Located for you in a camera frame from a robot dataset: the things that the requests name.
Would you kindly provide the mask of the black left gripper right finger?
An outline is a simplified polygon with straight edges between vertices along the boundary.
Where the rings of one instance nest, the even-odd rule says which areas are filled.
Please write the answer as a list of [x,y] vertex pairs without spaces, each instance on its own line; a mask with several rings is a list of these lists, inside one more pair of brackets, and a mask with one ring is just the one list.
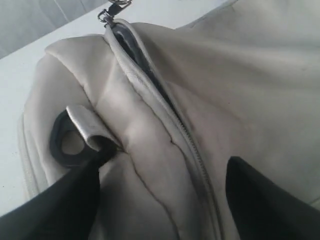
[[278,187],[242,158],[227,163],[225,193],[240,239],[318,240],[320,212]]

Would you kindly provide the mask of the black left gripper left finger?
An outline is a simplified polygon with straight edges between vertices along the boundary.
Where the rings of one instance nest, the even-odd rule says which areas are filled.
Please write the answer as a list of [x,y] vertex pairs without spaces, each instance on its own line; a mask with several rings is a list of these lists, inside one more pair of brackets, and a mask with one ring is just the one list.
[[99,169],[117,154],[101,150],[47,190],[0,218],[2,240],[87,240],[100,204]]

